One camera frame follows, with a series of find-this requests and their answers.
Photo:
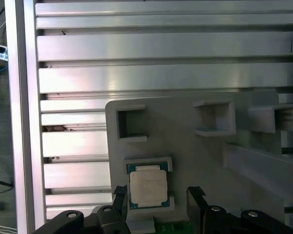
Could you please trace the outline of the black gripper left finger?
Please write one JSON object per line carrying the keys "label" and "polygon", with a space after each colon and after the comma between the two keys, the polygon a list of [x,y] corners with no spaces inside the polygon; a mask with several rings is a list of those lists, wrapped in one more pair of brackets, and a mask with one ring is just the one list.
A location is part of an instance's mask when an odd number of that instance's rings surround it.
{"label": "black gripper left finger", "polygon": [[35,234],[129,234],[127,223],[127,186],[117,186],[111,205],[96,208],[85,217],[76,210],[63,211]]}

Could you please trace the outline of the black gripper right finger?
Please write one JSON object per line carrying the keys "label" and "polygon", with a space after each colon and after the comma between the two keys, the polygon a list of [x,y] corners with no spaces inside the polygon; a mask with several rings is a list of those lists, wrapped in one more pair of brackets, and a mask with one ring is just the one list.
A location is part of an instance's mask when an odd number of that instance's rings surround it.
{"label": "black gripper right finger", "polygon": [[187,215],[196,234],[293,234],[293,229],[259,210],[244,210],[239,217],[209,205],[204,191],[187,188]]}

